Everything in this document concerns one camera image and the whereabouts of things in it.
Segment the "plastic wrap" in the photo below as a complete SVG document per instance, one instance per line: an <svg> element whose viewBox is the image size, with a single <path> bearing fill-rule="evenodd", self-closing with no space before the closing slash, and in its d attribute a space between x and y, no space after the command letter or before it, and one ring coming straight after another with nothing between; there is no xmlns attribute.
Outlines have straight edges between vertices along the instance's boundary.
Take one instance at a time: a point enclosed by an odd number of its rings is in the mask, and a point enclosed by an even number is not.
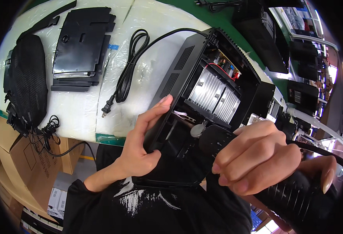
<svg viewBox="0 0 343 234"><path fill-rule="evenodd" d="M119 104L114 102L111 112L102 118L101 108L115 91L118 78L126 65L132 34L143 28L148 31L150 41L153 41L177 28L205 30L210 27L181 9L156 1L135 1L126 19L125 15L119 15L114 10L113 14L119 23L116 24L110 43L119 45L119 49L112 50L100 91L96 133L124 137L134 128L137 116L148 109L184 40L193 35L191 32L178 32L150 47L137 63L126 101Z"/></svg>
<svg viewBox="0 0 343 234"><path fill-rule="evenodd" d="M19 35L32 27L35 23L56 9L72 2L72 0L60 1L52 0L40 4L19 16L10 31L6 34L0 46L0 110L6 111L7 103L4 103L5 93L3 91L3 80L5 70L5 60L7 54L16 45ZM131 6L132 0L122 1L79 1L78 8L86 7L111 7L114 15L126 15ZM100 84L96 87L90 87L88 92L51 92L50 86L53 82L53 60L57 46L57 40L61 31L63 22L70 10L60 14L58 24L35 33L43 43L46 56L46 82L49 89L47 114L40 124L39 128L44 127L51 115L57 115L60 119L60 127L57 134L61 137L77 138L87 141L96 141L96 115L98 109L98 99L100 94Z"/></svg>
<svg viewBox="0 0 343 234"><path fill-rule="evenodd" d="M283 10L285 11L293 29L305 30L304 20L301 18L295 7L283 7Z"/></svg>
<svg viewBox="0 0 343 234"><path fill-rule="evenodd" d="M4 64L9 51L16 45L17 38L42 18L70 2L71 0L51 0L40 4L19 16L6 34L0 46L0 110L5 112L8 105L4 103ZM103 73L104 78L101 77L99 85L90 87L88 92L50 91L57 40L60 28L70 10L60 14L57 25L35 33L44 46L49 88L47 115L39 128L47 124L51 115L57 115L61 125L57 129L57 134L61 137L122 145L123 139L120 137L126 136L127 132L133 129L137 116L148 109L184 40L193 34L192 32L176 33L147 50L137 63L127 100L120 104L114 103L112 111L102 118L101 108L115 90L118 78L127 62L129 39L134 31L139 28L147 30L153 41L160 35L177 28L205 30L210 27L179 8L157 1L78 0L77 7L73 9L104 6L111 7L111 14L116 16L114 31L110 33L112 36L110 44L118 45L118 49L108 49L108 64Z"/></svg>

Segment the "workbench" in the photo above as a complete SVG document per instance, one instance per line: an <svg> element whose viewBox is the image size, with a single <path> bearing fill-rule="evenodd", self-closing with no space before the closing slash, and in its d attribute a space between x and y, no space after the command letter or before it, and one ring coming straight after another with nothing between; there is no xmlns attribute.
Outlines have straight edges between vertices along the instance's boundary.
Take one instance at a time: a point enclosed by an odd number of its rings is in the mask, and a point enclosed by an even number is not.
<svg viewBox="0 0 343 234"><path fill-rule="evenodd" d="M4 102L3 79L5 60L9 51L14 48L16 40L22 32L49 13L70 2L71 0L50 0L39 4L21 14L6 34L0 46L1 116L6 117L5 111L8 106L8 101ZM116 16L114 21L116 25L114 31L110 33L110 44L118 45L118 49L108 49L107 62L104 63L105 72L98 86L90 87L87 92L51 92L49 90L47 115L39 128L47 124L51 115L57 115L61 125L57 129L57 134L61 137L123 145L124 137L128 131L133 129L137 116L148 109L184 40L193 34L192 32L179 32L159 41L147 50L135 68L127 100L120 104L114 103L112 111L102 118L101 108L113 94L117 80L126 65L129 39L134 31L140 28L148 31L152 41L177 28L195 28L202 31L210 27L221 27L247 55L261 80L272 83L264 73L264 65L256 53L230 24L232 10L225 9L220 13L213 14L206 7L196 6L193 1L162 0L162 2L152 0L78 0L77 6L73 9L105 6L112 9L111 14ZM70 10L60 14L57 25L35 33L41 38L44 46L48 87L51 86L53 79L52 67L57 40L68 12Z"/></svg>

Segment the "blue label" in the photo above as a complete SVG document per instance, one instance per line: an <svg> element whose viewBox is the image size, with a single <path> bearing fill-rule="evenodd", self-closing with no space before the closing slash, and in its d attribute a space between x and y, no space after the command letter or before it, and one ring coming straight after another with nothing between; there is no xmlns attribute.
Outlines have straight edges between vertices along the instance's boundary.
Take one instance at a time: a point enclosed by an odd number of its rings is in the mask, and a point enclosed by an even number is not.
<svg viewBox="0 0 343 234"><path fill-rule="evenodd" d="M118 50L118 48L119 48L119 45L116 45L116 44L109 44L108 45L108 49Z"/></svg>

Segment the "black cable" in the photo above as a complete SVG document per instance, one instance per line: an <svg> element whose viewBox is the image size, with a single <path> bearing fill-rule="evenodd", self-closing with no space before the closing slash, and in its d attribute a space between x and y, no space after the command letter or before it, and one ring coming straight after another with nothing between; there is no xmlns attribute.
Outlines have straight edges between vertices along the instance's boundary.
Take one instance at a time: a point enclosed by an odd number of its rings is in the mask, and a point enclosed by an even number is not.
<svg viewBox="0 0 343 234"><path fill-rule="evenodd" d="M53 157L62 157L66 154L68 154L70 151L72 151L73 149L75 149L75 147L81 145L81 144L86 144L88 146L88 148L90 149L91 151L91 154L92 154L92 157L96 163L96 158L94 156L94 152L92 151L92 148L91 146L89 145L88 142L85 142L85 141L82 141L82 142L79 142L77 143L76 145L74 145L73 147L71 147L70 149L68 149L66 152L62 153L62 154L53 154L51 153L51 146L49 144L49 139L52 138L53 141L59 145L61 144L61 139L60 137L56 134L56 130L57 128L59 127L59 119L56 115L52 115L50 118L49 118L49 122L47 123L47 125L42 128L41 130L38 129L38 128L35 128L33 129L32 131L29 131L29 133L31 134L31 138L32 140L30 139L30 142L31 144L34 146L35 148L35 151L38 153L38 154L41 154L43 152L43 150L45 150L48 154L52 155ZM41 149L39 150L38 149L38 142L42 142L43 141L43 146L41 147Z"/></svg>
<svg viewBox="0 0 343 234"><path fill-rule="evenodd" d="M165 37L168 37L174 33L181 32L181 31L191 31L194 33L199 33L199 34L203 35L204 37L207 36L205 33L201 32L199 30L193 29L193 28L179 28L179 29L175 29L173 31L170 31L170 32L160 36L159 38L157 38L156 40L154 40L150 44L148 44L150 41L150 37L149 37L148 32L146 30L138 29L134 32L134 34L132 35L131 40L130 40L130 48L129 48L129 55L128 55L128 59L127 59L127 64L126 64L122 74L120 75L120 77L118 79L116 91L110 97L110 99L106 101L106 105L101 109L103 111L102 117L105 117L106 114L108 114L110 112L110 108L113 105L114 99L116 100L117 103L121 103L121 102L126 100L128 92L130 91L130 87L131 87L132 75L134 73L136 63L139 60L140 56L142 54L144 54L144 52L146 52L146 50L149 49L156 42L158 42L158 41L164 39ZM138 49L138 51L135 52L136 44L142 37L146 37L146 40L144 41L144 43L140 47L140 49Z"/></svg>
<svg viewBox="0 0 343 234"><path fill-rule="evenodd" d="M335 157L337 163L343 167L343 158L337 156L336 154L333 154L332 152L329 152L329 151L326 151L324 149L318 148L318 147L316 147L314 145L305 144L305 143L297 142L297 141L294 141L294 140L286 140L286 144L295 144L295 145L297 145L298 147L300 147L302 149L306 149L306 150L318 153L318 154L323 155L323 156L330 156L330 155L332 155L332 156Z"/></svg>
<svg viewBox="0 0 343 234"><path fill-rule="evenodd" d="M213 13L217 13L225 9L226 7L241 6L243 0L230 1L230 2L207 2L207 1L195 1L196 5L199 6L209 6L209 10Z"/></svg>

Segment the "aluminum heat sink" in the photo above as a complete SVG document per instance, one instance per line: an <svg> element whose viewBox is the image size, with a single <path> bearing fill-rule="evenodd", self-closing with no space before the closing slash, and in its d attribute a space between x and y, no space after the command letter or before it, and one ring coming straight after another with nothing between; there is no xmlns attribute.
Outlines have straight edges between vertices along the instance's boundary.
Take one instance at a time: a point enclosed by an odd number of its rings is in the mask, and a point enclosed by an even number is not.
<svg viewBox="0 0 343 234"><path fill-rule="evenodd" d="M240 103L234 92L207 69L203 69L188 100L227 124Z"/></svg>

